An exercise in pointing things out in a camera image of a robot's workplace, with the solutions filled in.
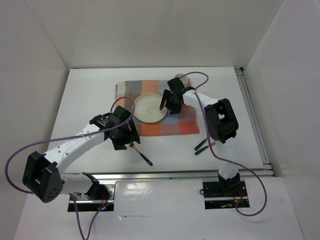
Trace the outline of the aluminium right side rail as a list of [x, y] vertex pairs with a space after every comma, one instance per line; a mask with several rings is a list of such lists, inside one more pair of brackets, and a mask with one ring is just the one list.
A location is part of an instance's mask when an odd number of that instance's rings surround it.
[[270, 158], [266, 149], [266, 145], [262, 136], [262, 132], [258, 123], [258, 119], [254, 110], [253, 102], [249, 93], [249, 89], [244, 76], [244, 68], [243, 67], [235, 67], [235, 74], [239, 83], [239, 87], [241, 90], [242, 97], [244, 99], [244, 103], [248, 112], [248, 116], [250, 119], [250, 123], [253, 129], [253, 133], [255, 136], [255, 140], [258, 146], [258, 150], [261, 156], [263, 169], [264, 171], [271, 171], [272, 175], [274, 175], [274, 170], [272, 164], [270, 162]]

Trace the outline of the gold fork green handle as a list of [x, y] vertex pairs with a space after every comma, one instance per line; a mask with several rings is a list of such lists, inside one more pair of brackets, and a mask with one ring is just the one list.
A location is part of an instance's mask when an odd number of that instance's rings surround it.
[[135, 144], [133, 142], [128, 144], [132, 149], [134, 149], [142, 158], [143, 160], [149, 165], [149, 166], [153, 166], [153, 163], [144, 155], [142, 154], [135, 146]]

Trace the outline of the cream round plate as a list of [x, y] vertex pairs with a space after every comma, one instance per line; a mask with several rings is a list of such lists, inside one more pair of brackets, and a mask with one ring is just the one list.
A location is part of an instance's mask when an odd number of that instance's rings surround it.
[[134, 116], [143, 123], [153, 124], [161, 121], [167, 115], [167, 108], [160, 110], [162, 96], [146, 93], [138, 96], [134, 101]]

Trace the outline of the checkered orange blue cloth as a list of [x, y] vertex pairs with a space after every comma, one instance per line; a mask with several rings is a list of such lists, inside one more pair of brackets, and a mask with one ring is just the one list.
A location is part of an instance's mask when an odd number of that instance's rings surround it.
[[192, 135], [200, 132], [196, 110], [183, 106], [179, 114], [170, 114], [164, 107], [159, 110], [166, 80], [130, 80], [115, 85], [116, 104], [134, 110], [133, 120], [140, 136]]

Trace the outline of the gold knife green handle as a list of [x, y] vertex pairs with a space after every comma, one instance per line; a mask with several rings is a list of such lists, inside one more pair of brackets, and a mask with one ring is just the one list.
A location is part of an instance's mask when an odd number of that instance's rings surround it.
[[208, 149], [209, 147], [213, 147], [216, 145], [216, 142], [212, 142], [210, 145], [204, 146], [202, 148], [200, 148], [199, 150], [197, 150], [194, 154], [197, 156], [200, 153], [202, 153], [203, 151], [205, 151], [206, 149]]

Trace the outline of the aluminium front rail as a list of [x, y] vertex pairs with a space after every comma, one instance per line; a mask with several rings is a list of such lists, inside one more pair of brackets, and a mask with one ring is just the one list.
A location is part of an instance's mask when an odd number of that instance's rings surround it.
[[[274, 177], [272, 169], [258, 169], [254, 171], [259, 177]], [[247, 170], [239, 171], [240, 177], [254, 177]], [[63, 174], [61, 178], [75, 177], [78, 174]], [[217, 171], [180, 171], [180, 172], [151, 172], [151, 173], [108, 173], [93, 174], [99, 181], [120, 181], [120, 180], [172, 180], [172, 179], [213, 179], [218, 177]]]

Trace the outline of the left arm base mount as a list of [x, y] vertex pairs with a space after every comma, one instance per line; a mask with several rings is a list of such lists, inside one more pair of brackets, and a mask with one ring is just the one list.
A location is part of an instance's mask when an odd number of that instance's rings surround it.
[[100, 187], [94, 196], [88, 196], [85, 193], [73, 193], [79, 212], [113, 212], [116, 182], [102, 181], [104, 187]]

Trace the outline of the gold spoon green handle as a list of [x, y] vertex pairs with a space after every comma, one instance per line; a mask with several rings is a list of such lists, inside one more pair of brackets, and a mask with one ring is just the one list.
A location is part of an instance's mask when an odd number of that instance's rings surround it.
[[202, 140], [195, 148], [194, 150], [197, 151], [199, 150], [205, 143], [206, 143], [206, 139]]

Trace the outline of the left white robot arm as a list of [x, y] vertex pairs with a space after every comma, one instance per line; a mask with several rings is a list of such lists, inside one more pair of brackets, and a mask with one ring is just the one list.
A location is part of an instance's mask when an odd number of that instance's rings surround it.
[[109, 189], [92, 174], [65, 174], [65, 170], [93, 147], [111, 140], [116, 151], [140, 143], [132, 113], [121, 106], [113, 112], [97, 115], [72, 139], [45, 153], [31, 153], [26, 162], [23, 184], [43, 203], [60, 194], [83, 195], [88, 200], [107, 199]]

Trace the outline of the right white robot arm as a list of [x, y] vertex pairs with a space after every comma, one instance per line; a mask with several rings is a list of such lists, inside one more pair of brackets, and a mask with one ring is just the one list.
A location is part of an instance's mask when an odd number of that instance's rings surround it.
[[230, 196], [236, 189], [234, 182], [240, 181], [232, 150], [239, 124], [230, 101], [198, 93], [194, 87], [185, 87], [178, 77], [169, 80], [167, 84], [169, 89], [163, 91], [159, 109], [167, 108], [171, 114], [178, 115], [185, 105], [203, 113], [206, 131], [215, 141], [218, 152], [226, 159], [218, 169], [218, 190], [223, 196]]

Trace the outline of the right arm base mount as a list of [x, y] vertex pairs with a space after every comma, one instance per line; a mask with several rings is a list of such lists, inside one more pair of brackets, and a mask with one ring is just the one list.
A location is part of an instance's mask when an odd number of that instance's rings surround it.
[[204, 197], [204, 207], [206, 210], [234, 209], [236, 204], [238, 204], [238, 208], [250, 207], [244, 181], [240, 181], [234, 189], [228, 192], [224, 192], [221, 189], [218, 181], [203, 182], [199, 194]]

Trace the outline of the blue white mug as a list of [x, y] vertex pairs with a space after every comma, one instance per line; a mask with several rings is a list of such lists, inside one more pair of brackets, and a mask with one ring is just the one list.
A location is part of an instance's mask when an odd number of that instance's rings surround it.
[[178, 73], [178, 74], [176, 74], [174, 77], [175, 77], [175, 78], [179, 78], [185, 87], [187, 87], [188, 84], [189, 84], [189, 82], [190, 82], [189, 77], [186, 76], [186, 75], [183, 74], [183, 73]]

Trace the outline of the aluminium rail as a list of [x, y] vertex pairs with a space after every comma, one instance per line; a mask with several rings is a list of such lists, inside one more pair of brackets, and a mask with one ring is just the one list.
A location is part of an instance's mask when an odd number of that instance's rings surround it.
[[272, 164], [270, 162], [270, 158], [266, 149], [266, 145], [262, 136], [262, 132], [258, 123], [258, 119], [254, 110], [253, 102], [249, 93], [249, 89], [244, 76], [244, 68], [243, 67], [235, 67], [235, 74], [239, 83], [239, 87], [241, 90], [242, 97], [244, 99], [244, 103], [248, 112], [248, 116], [250, 119], [250, 123], [253, 129], [253, 133], [255, 136], [255, 140], [258, 146], [258, 150], [261, 156], [263, 169], [264, 171], [271, 171], [272, 175], [274, 175], [274, 170]]
[[[259, 177], [274, 177], [272, 169], [258, 169], [254, 171]], [[254, 177], [247, 170], [239, 171], [240, 177]], [[63, 174], [61, 178], [75, 177], [78, 174]], [[99, 181], [120, 181], [120, 180], [172, 180], [172, 179], [213, 179], [218, 177], [217, 171], [180, 171], [180, 172], [151, 172], [151, 173], [108, 173], [93, 174]]]

